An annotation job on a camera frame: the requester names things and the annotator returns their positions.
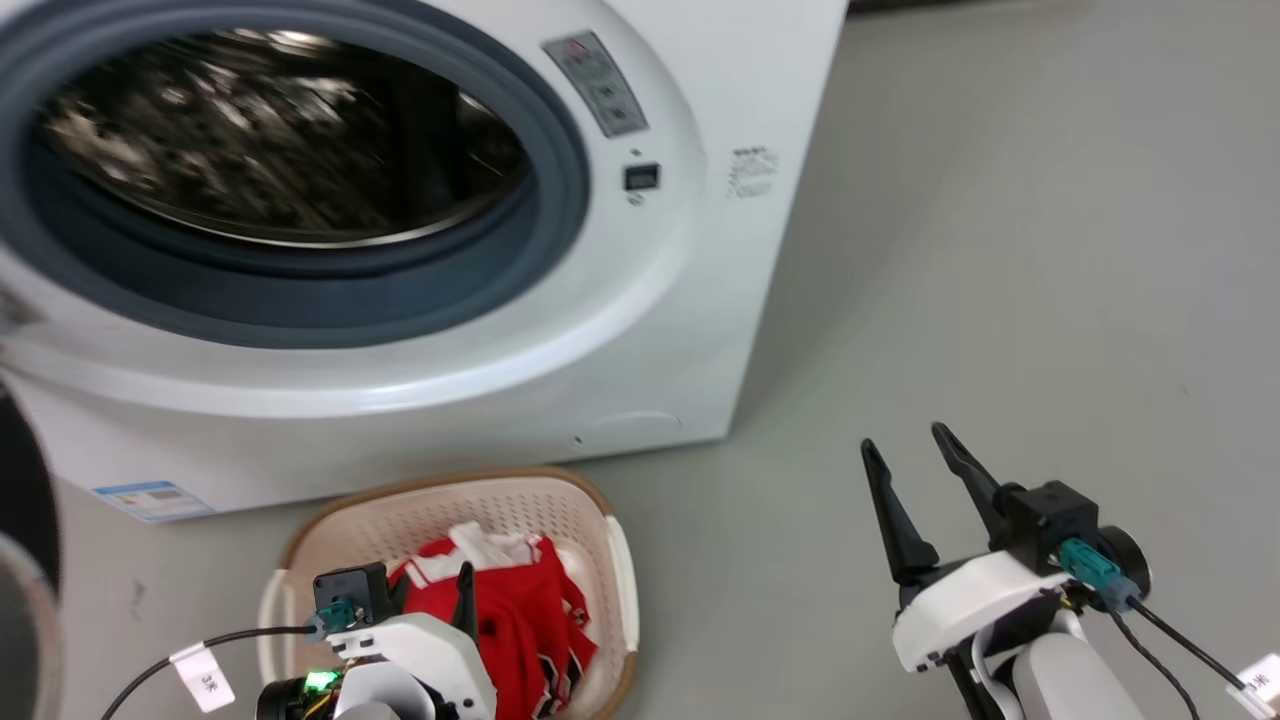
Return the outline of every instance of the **teal connector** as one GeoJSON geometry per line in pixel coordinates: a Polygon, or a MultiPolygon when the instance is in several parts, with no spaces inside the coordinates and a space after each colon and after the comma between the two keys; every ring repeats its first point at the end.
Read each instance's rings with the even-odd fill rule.
{"type": "Polygon", "coordinates": [[[325,633],[340,633],[356,624],[356,606],[346,600],[329,603],[316,611],[316,618],[324,623],[325,633]]]}
{"type": "Polygon", "coordinates": [[[1057,562],[1065,573],[1098,591],[1111,610],[1129,610],[1129,598],[1140,594],[1138,584],[1126,578],[1119,565],[1076,538],[1059,546],[1057,562]]]}

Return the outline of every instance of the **dark object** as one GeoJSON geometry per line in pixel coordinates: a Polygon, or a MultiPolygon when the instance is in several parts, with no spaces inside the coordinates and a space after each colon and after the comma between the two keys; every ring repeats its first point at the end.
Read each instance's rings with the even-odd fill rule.
{"type": "MultiPolygon", "coordinates": [[[[218,635],[216,638],[207,639],[205,641],[205,647],[218,647],[220,644],[225,644],[234,641],[243,641],[248,638],[261,638],[271,635],[306,635],[310,633],[311,633],[310,625],[302,625],[297,628],[289,628],[289,626],[255,628],[252,630],[241,630],[238,633],[228,633],[225,635],[218,635]]],[[[115,700],[111,701],[111,705],[108,706],[106,712],[102,714],[102,720],[111,720],[111,716],[114,716],[115,711],[119,710],[122,705],[124,705],[124,701],[128,700],[131,694],[133,694],[133,691],[138,689],[142,685],[142,683],[147,682],[152,675],[164,670],[169,665],[170,662],[169,659],[166,657],[160,662],[156,662],[151,667],[143,670],[141,675],[134,678],[132,683],[129,683],[128,685],[124,687],[123,691],[120,691],[120,694],[115,696],[115,700]]]]}
{"type": "Polygon", "coordinates": [[[888,571],[900,585],[919,585],[938,564],[938,551],[924,542],[902,501],[893,492],[893,474],[870,438],[863,441],[863,465],[872,484],[872,503],[879,520],[888,571]]]}
{"type": "Polygon", "coordinates": [[[960,691],[960,697],[964,698],[964,706],[969,711],[969,717],[974,720],[996,720],[997,717],[1004,717],[1005,714],[1000,711],[991,694],[982,685],[973,682],[973,675],[970,674],[973,667],[970,665],[972,662],[966,662],[959,652],[947,653],[947,670],[951,671],[951,679],[960,691]]]}
{"type": "Polygon", "coordinates": [[[4,468],[5,480],[5,501],[0,502],[0,532],[17,541],[36,559],[56,596],[61,588],[61,553],[54,487],[49,482],[49,470],[40,455],[36,436],[3,388],[0,468],[4,468]]]}
{"type": "Polygon", "coordinates": [[[1174,689],[1178,691],[1179,696],[1181,696],[1183,702],[1187,703],[1187,710],[1190,711],[1192,720],[1199,720],[1199,712],[1196,710],[1196,701],[1192,700],[1192,694],[1187,692],[1187,688],[1184,688],[1183,684],[1178,682],[1178,678],[1174,676],[1172,671],[1170,671],[1169,667],[1165,667],[1165,665],[1160,660],[1157,660],[1156,656],[1152,655],[1149,650],[1147,650],[1146,647],[1143,647],[1140,642],[1138,642],[1138,637],[1133,634],[1133,630],[1129,629],[1129,625],[1125,624],[1124,618],[1121,618],[1119,612],[1116,612],[1115,610],[1108,610],[1107,615],[1111,615],[1111,619],[1115,620],[1116,628],[1120,628],[1120,632],[1124,633],[1124,637],[1126,641],[1129,641],[1129,644],[1132,644],[1133,648],[1138,651],[1138,655],[1146,657],[1147,662],[1151,662],[1152,667],[1158,670],[1160,674],[1164,675],[1166,680],[1169,680],[1170,685],[1174,685],[1174,689]]]}
{"type": "Polygon", "coordinates": [[[387,565],[370,562],[316,575],[312,584],[316,609],[347,601],[356,606],[357,621],[376,625],[404,612],[408,579],[401,578],[394,588],[387,585],[387,565]]]}
{"type": "Polygon", "coordinates": [[[1137,610],[1138,615],[1142,615],[1143,618],[1146,618],[1147,621],[1149,621],[1152,625],[1160,628],[1161,632],[1164,632],[1166,635],[1169,635],[1170,638],[1172,638],[1178,644],[1180,644],[1184,648],[1187,648],[1187,651],[1190,652],[1192,655],[1194,655],[1197,660],[1199,660],[1204,665],[1208,665],[1215,673],[1217,673],[1219,675],[1221,675],[1224,680],[1226,680],[1228,683],[1230,683],[1230,685],[1233,688],[1235,688],[1238,691],[1243,691],[1247,687],[1243,680],[1240,680],[1239,678],[1235,676],[1235,673],[1231,673],[1230,670],[1228,670],[1221,662],[1219,662],[1217,660],[1213,660],[1213,657],[1210,653],[1204,652],[1203,650],[1201,650],[1199,646],[1197,646],[1192,641],[1187,639],[1185,635],[1183,635],[1181,633],[1179,633],[1178,630],[1175,630],[1172,625],[1170,625],[1169,623],[1165,623],[1165,620],[1161,619],[1160,615],[1156,615],[1155,612],[1152,612],[1151,609],[1148,609],[1146,605],[1143,605],[1140,600],[1138,600],[1135,597],[1130,597],[1129,598],[1129,607],[1133,607],[1134,610],[1137,610]]]}
{"type": "Polygon", "coordinates": [[[1098,544],[1097,503],[1059,480],[1009,493],[1004,515],[1009,519],[1006,550],[1039,575],[1059,571],[1050,556],[1064,541],[1079,538],[1091,547],[1098,544]]]}
{"type": "Polygon", "coordinates": [[[0,697],[5,716],[31,717],[38,700],[55,688],[42,687],[42,674],[58,664],[58,642],[44,628],[56,618],[61,557],[58,512],[49,471],[36,438],[18,406],[0,388],[0,466],[5,502],[0,503],[0,697]],[[33,582],[44,574],[46,583],[33,582]]]}
{"type": "Polygon", "coordinates": [[[987,657],[1024,646],[1043,635],[1061,609],[1062,601],[1056,594],[1047,593],[996,620],[996,629],[987,644],[987,657]]]}
{"type": "MultiPolygon", "coordinates": [[[[1147,556],[1134,542],[1129,533],[1116,527],[1098,528],[1098,552],[1103,557],[1120,566],[1120,571],[1138,585],[1138,596],[1146,598],[1151,594],[1151,566],[1147,565],[1147,556]]],[[[1105,610],[1106,606],[1094,607],[1105,610]]]]}
{"type": "Polygon", "coordinates": [[[476,614],[476,569],[463,562],[457,579],[458,602],[453,606],[451,625],[466,633],[472,642],[480,642],[480,618],[476,614]]]}
{"type": "Polygon", "coordinates": [[[982,466],[982,462],[978,462],[978,459],[969,452],[969,448],[960,442],[960,438],[951,432],[951,428],[942,423],[933,423],[929,432],[933,433],[933,442],[938,443],[938,451],[942,452],[947,469],[964,480],[969,500],[978,509],[978,516],[982,518],[982,524],[987,528],[991,542],[996,543],[1006,528],[1005,519],[996,507],[996,495],[1000,492],[1000,486],[982,466]]]}
{"type": "Polygon", "coordinates": [[[262,688],[253,720],[300,720],[307,711],[306,682],[306,678],[293,678],[262,688]]]}
{"type": "Polygon", "coordinates": [[[662,177],[662,165],[632,165],[622,172],[622,187],[626,190],[654,190],[662,177]]]}
{"type": "Polygon", "coordinates": [[[974,0],[854,0],[849,4],[850,18],[878,15],[881,13],[895,13],[913,10],[918,8],[946,8],[973,3],[974,0]]]}

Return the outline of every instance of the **warning label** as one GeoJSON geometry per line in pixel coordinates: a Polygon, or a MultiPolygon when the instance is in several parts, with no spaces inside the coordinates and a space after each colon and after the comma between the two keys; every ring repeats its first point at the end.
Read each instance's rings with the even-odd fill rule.
{"type": "Polygon", "coordinates": [[[180,487],[160,483],[138,483],[96,488],[99,497],[146,523],[166,523],[212,515],[214,509],[196,500],[180,487]]]}
{"type": "Polygon", "coordinates": [[[778,156],[768,147],[739,147],[728,170],[728,196],[739,200],[768,195],[773,176],[778,174],[778,156]]]}

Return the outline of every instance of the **gray floor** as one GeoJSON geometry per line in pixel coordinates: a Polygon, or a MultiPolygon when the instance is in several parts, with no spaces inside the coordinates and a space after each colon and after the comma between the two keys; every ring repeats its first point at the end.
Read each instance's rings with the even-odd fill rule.
{"type": "MultiPolygon", "coordinates": [[[[874,437],[943,556],[977,552],[934,419],[1002,480],[1100,501],[1148,548],[1153,607],[1228,665],[1280,650],[1277,26],[1249,0],[1048,0],[849,28],[732,439],[581,468],[641,583],[621,717],[963,717],[945,676],[896,666],[856,455],[874,437]]],[[[311,511],[150,528],[64,500],[68,719],[252,623],[311,511]]],[[[1149,717],[1185,716],[1088,628],[1149,717]]],[[[1148,630],[1203,716],[1244,716],[1148,630]]],[[[252,648],[220,657],[242,702],[215,717],[247,717],[252,648]]],[[[195,717],[182,693],[152,682],[119,717],[195,717]]]]}

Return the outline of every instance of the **beige plastic basket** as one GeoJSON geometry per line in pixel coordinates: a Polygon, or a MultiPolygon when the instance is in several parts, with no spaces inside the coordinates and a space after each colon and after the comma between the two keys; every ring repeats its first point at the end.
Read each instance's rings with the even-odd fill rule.
{"type": "MultiPolygon", "coordinates": [[[[344,498],[289,542],[259,611],[259,626],[294,625],[315,612],[311,583],[338,568],[388,568],[468,520],[493,533],[550,537],[586,597],[586,634],[599,646],[563,720],[611,716],[635,676],[640,638],[635,569],[622,527],[594,486],[559,468],[515,468],[433,478],[344,498]]],[[[325,643],[260,638],[264,683],[337,665],[325,643]]]]}

